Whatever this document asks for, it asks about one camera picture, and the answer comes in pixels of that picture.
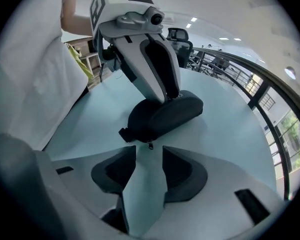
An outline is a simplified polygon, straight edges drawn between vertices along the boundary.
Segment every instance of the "white shirt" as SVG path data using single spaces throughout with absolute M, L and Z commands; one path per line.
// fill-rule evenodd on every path
M 63 0 L 23 0 L 0 38 L 0 133 L 42 150 L 88 77 L 61 42 Z

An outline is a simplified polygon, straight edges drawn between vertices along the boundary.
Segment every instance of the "railing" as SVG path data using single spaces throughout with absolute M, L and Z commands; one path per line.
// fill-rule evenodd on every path
M 249 99 L 247 105 L 252 110 L 258 110 L 263 117 L 273 138 L 273 143 L 270 144 L 275 144 L 277 149 L 272 155 L 279 155 L 280 157 L 284 180 L 283 198 L 287 200 L 290 193 L 289 173 L 293 170 L 291 158 L 294 155 L 290 156 L 289 154 L 287 141 L 284 137 L 285 132 L 281 132 L 278 124 L 273 125 L 264 108 L 270 110 L 275 104 L 275 101 L 267 94 L 268 90 L 273 88 L 290 106 L 300 123 L 300 97 L 276 75 L 247 59 L 223 51 L 204 48 L 194 48 L 193 50 L 202 52 L 202 54 L 201 56 L 195 54 L 190 56 L 187 64 L 189 69 L 221 79 L 233 87 L 239 88 Z M 248 75 L 239 67 L 258 76 L 262 83 L 259 84 L 252 75 Z

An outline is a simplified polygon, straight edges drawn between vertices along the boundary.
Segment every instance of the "black chair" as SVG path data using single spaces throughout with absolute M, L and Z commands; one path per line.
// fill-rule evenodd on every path
M 182 28 L 168 28 L 169 33 L 167 40 L 173 47 L 178 59 L 179 67 L 186 68 L 190 53 L 193 48 L 192 42 L 189 41 L 188 33 Z

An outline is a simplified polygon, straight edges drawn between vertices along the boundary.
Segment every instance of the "zipper pull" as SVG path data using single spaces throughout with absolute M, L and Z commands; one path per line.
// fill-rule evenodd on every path
M 153 150 L 153 149 L 154 149 L 153 143 L 152 143 L 151 141 L 148 141 L 147 143 L 148 143 L 148 145 L 149 145 L 149 149 L 150 149 L 150 150 Z

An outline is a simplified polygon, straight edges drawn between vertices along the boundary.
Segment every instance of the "ceiling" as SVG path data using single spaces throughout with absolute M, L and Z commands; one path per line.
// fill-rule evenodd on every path
M 154 1 L 167 16 L 175 16 L 176 26 L 184 28 L 192 17 L 198 18 L 189 32 L 215 40 L 228 36 L 242 39 L 235 44 L 253 49 L 268 70 L 300 95 L 300 35 L 277 0 Z M 77 0 L 77 9 L 88 14 L 90 2 Z M 295 69 L 296 80 L 285 73 L 287 66 Z

